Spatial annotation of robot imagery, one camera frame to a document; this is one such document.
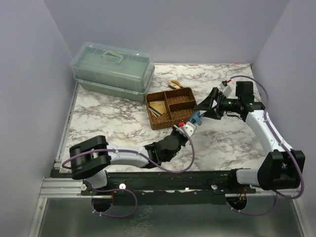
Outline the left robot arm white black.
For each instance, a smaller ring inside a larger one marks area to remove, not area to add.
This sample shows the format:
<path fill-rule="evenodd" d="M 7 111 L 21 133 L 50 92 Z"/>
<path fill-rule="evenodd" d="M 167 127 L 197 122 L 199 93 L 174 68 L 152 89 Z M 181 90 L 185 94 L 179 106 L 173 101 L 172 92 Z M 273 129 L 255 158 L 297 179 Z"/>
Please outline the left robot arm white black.
<path fill-rule="evenodd" d="M 189 166 L 183 170 L 172 171 L 161 166 L 163 162 L 171 161 L 196 130 L 191 122 L 181 122 L 172 128 L 170 135 L 158 142 L 140 148 L 123 148 L 110 144 L 105 136 L 99 135 L 69 149 L 70 158 L 62 163 L 64 169 L 71 170 L 74 180 L 86 180 L 93 188 L 100 189 L 108 184 L 107 173 L 104 170 L 110 165 L 130 165 L 137 168 L 155 168 L 170 172 L 183 173 L 191 168 L 195 160 L 195 149 L 192 147 L 193 158 Z"/>

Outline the blue leather card holder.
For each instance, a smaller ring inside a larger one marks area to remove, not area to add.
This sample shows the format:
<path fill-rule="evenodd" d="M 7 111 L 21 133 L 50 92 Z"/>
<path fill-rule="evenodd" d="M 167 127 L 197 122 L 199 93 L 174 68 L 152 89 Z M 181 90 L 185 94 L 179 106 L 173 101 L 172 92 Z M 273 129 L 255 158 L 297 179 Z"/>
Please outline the blue leather card holder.
<path fill-rule="evenodd" d="M 202 124 L 202 117 L 203 114 L 201 114 L 200 111 L 194 111 L 189 119 L 189 122 L 200 126 Z"/>

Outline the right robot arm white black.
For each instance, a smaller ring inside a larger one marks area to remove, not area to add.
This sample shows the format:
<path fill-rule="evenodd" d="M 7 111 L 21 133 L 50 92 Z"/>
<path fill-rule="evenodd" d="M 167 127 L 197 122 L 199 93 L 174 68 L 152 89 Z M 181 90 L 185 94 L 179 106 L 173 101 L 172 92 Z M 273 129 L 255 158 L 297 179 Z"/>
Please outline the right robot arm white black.
<path fill-rule="evenodd" d="M 252 185 L 263 190 L 285 190 L 302 186 L 301 176 L 305 163 L 302 151 L 286 143 L 271 123 L 266 107 L 254 99 L 253 82 L 236 82 L 236 98 L 228 96 L 227 81 L 221 88 L 214 87 L 194 111 L 202 116 L 220 120 L 226 112 L 238 114 L 259 140 L 266 158 L 258 169 L 236 169 L 233 178 L 240 185 Z"/>

